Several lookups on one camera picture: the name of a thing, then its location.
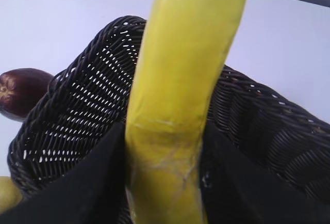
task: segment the white surface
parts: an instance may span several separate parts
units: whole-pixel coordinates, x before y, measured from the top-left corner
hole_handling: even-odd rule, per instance
[[[56,74],[113,19],[147,18],[152,1],[0,0],[0,73],[33,67]],[[330,9],[293,0],[247,1],[228,65],[330,122]],[[8,145],[20,125],[0,116],[0,175],[8,174]]]

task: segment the purple fruit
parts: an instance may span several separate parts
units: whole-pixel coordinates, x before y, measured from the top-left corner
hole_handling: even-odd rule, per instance
[[[24,121],[29,112],[46,94],[53,76],[33,68],[20,68],[0,75],[0,113]]]

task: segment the basket weave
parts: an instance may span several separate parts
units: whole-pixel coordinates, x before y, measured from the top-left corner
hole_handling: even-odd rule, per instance
[[[145,23],[114,20],[54,77],[9,147],[11,176],[25,198],[65,175],[115,121],[125,121]],[[228,66],[208,119],[269,173],[307,198],[330,202],[330,125]]]

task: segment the white background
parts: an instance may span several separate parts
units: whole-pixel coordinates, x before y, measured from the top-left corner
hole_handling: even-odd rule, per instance
[[[147,19],[152,1],[0,0],[0,73],[32,67],[56,74],[113,19]],[[330,8],[247,0],[227,64],[330,122],[329,55]],[[8,145],[20,126],[0,116],[0,175],[8,175]]]

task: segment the yellow banana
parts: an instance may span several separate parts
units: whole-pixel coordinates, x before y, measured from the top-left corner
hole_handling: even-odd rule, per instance
[[[244,3],[154,1],[125,134],[137,224],[206,223],[198,186],[202,133]]]

